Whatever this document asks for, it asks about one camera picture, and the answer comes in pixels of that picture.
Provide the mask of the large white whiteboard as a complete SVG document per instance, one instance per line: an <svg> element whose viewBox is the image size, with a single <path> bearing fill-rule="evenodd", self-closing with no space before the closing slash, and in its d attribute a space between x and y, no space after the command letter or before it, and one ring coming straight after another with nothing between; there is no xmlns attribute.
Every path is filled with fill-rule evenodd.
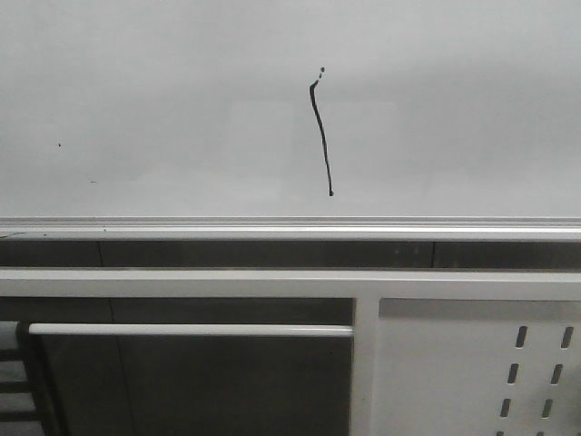
<svg viewBox="0 0 581 436"><path fill-rule="evenodd" d="M1 237L574 241L577 1L4 1Z"/></svg>

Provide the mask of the white horizontal rod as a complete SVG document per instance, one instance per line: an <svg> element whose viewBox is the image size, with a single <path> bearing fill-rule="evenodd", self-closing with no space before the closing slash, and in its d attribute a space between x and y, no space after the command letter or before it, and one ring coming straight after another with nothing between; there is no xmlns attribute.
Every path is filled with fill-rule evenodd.
<svg viewBox="0 0 581 436"><path fill-rule="evenodd" d="M33 335L352 337L353 328L282 324L31 323Z"/></svg>

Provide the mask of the white perforated metal panel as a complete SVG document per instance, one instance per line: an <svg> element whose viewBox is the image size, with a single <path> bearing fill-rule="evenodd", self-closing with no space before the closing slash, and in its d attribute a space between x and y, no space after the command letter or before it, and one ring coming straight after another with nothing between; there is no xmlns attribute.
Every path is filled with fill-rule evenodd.
<svg viewBox="0 0 581 436"><path fill-rule="evenodd" d="M576 302L379 304L376 435L577 435Z"/></svg>

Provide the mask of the black slatted chair back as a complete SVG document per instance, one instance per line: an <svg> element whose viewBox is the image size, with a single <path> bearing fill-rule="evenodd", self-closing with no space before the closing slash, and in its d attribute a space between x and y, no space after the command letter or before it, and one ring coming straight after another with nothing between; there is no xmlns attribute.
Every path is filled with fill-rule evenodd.
<svg viewBox="0 0 581 436"><path fill-rule="evenodd" d="M1 434L58 435L50 396L18 322L1 321Z"/></svg>

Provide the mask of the white metal stand frame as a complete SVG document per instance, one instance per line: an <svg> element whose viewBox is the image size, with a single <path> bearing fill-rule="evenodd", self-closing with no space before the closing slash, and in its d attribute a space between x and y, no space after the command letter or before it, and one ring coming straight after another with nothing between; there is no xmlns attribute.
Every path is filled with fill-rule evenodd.
<svg viewBox="0 0 581 436"><path fill-rule="evenodd" d="M355 300L353 435L374 432L373 366L381 299L580 299L577 272L2 269L1 294L23 298L352 298Z"/></svg>

